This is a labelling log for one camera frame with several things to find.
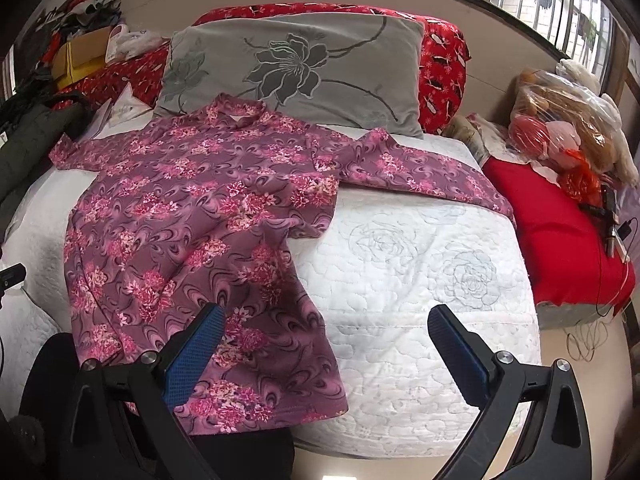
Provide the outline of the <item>purple floral shirt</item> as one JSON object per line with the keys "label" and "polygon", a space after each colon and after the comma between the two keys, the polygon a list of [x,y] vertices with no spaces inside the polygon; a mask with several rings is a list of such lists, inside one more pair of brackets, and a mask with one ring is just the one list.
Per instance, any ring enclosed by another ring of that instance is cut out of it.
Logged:
{"label": "purple floral shirt", "polygon": [[130,363],[206,304],[224,310],[218,349],[178,404],[189,434],[346,412],[326,326],[288,249],[328,228],[341,184],[512,212],[486,177],[453,158],[382,129],[353,139],[226,94],[138,131],[62,138],[50,159],[94,173],[63,248],[79,359]]}

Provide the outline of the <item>pile of clothes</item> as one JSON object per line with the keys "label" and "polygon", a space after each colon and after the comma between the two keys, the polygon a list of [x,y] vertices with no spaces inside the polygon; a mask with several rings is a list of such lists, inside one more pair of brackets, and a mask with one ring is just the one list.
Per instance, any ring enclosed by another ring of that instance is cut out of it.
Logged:
{"label": "pile of clothes", "polygon": [[122,0],[68,0],[59,8],[43,12],[30,26],[18,49],[31,70],[50,65],[68,40],[115,25],[122,15]]}

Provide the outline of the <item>red folded blanket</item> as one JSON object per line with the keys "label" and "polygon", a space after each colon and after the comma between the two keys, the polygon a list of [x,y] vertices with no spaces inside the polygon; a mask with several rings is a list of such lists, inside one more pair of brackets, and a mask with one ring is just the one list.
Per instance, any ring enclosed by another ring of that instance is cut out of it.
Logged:
{"label": "red folded blanket", "polygon": [[511,204],[536,304],[590,304],[618,312],[631,298],[634,269],[608,258],[592,218],[531,166],[491,157],[483,171]]}

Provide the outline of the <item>white quilted mattress cover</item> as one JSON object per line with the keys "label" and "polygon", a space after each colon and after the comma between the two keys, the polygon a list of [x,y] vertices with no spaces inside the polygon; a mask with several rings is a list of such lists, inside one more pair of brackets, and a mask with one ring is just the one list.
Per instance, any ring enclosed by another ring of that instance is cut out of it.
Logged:
{"label": "white quilted mattress cover", "polygon": [[[22,199],[3,245],[23,263],[32,299],[72,331],[63,248],[68,216],[94,180],[52,166]],[[446,304],[485,335],[539,356],[538,323],[510,216],[416,193],[341,184],[328,228],[288,241],[321,314],[346,412],[291,429],[306,445],[358,457],[429,456],[454,448],[474,411],[428,340]]]}

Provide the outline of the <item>dark green jacket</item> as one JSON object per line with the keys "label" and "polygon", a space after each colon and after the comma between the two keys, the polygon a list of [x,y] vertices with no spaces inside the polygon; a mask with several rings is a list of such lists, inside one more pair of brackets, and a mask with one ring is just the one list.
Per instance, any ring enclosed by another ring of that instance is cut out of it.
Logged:
{"label": "dark green jacket", "polygon": [[52,162],[50,151],[62,136],[77,140],[91,122],[89,101],[79,92],[52,96],[36,104],[1,148],[1,241],[30,186]]}

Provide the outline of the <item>plastic bag of toys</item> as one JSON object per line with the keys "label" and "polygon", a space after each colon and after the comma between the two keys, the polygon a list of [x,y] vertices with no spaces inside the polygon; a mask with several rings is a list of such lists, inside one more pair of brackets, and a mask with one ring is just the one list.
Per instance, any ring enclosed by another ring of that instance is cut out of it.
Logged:
{"label": "plastic bag of toys", "polygon": [[551,181],[572,200],[600,206],[605,184],[637,186],[620,110],[573,60],[553,73],[526,68],[515,84],[509,143],[551,172]]}

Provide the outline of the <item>white paper sheets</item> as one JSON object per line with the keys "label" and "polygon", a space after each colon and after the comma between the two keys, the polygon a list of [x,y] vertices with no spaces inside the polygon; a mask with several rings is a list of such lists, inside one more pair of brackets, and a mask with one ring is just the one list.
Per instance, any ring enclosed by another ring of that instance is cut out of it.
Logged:
{"label": "white paper sheets", "polygon": [[130,82],[113,101],[108,99],[94,114],[90,124],[81,136],[81,140],[92,139],[105,127],[115,127],[136,119],[152,110],[148,104],[134,96]]}

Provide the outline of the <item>red patterned quilt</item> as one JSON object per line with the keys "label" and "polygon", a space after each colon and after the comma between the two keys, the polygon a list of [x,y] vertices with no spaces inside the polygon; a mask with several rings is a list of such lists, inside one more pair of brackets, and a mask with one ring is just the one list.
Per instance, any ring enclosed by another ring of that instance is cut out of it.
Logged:
{"label": "red patterned quilt", "polygon": [[[462,103],[466,63],[471,55],[462,31],[441,18],[360,4],[293,2],[225,6],[208,11],[196,22],[201,25],[227,18],[272,18],[320,12],[386,15],[422,24],[424,35],[419,62],[419,122],[427,133],[442,133]],[[60,92],[78,92],[93,110],[97,110],[107,100],[118,98],[122,90],[130,86],[137,99],[154,105],[162,88],[160,80],[167,55],[168,44],[162,44],[130,61],[107,65],[80,81],[69,84]]]}

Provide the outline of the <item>yellow cardboard box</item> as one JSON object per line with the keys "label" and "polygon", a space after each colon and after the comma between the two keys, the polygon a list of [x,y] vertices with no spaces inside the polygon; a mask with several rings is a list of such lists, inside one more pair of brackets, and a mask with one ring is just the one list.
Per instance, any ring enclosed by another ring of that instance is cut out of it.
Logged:
{"label": "yellow cardboard box", "polygon": [[53,59],[51,75],[62,90],[105,66],[111,27],[103,27],[63,44]]}

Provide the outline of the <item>white plastic bag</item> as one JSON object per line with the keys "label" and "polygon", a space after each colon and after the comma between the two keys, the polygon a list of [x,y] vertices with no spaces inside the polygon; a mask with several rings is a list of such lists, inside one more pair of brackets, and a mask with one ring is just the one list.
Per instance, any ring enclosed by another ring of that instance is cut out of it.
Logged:
{"label": "white plastic bag", "polygon": [[124,23],[116,25],[108,36],[105,63],[129,61],[165,43],[165,39],[156,32],[137,30],[132,32]]}

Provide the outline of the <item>grey flower pillow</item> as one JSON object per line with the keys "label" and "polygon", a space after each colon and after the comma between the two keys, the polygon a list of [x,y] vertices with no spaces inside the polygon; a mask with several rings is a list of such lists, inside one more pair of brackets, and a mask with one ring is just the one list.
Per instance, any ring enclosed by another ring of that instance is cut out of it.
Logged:
{"label": "grey flower pillow", "polygon": [[416,138],[424,27],[337,12],[230,18],[172,37],[158,116],[194,112],[221,93],[317,125]]}

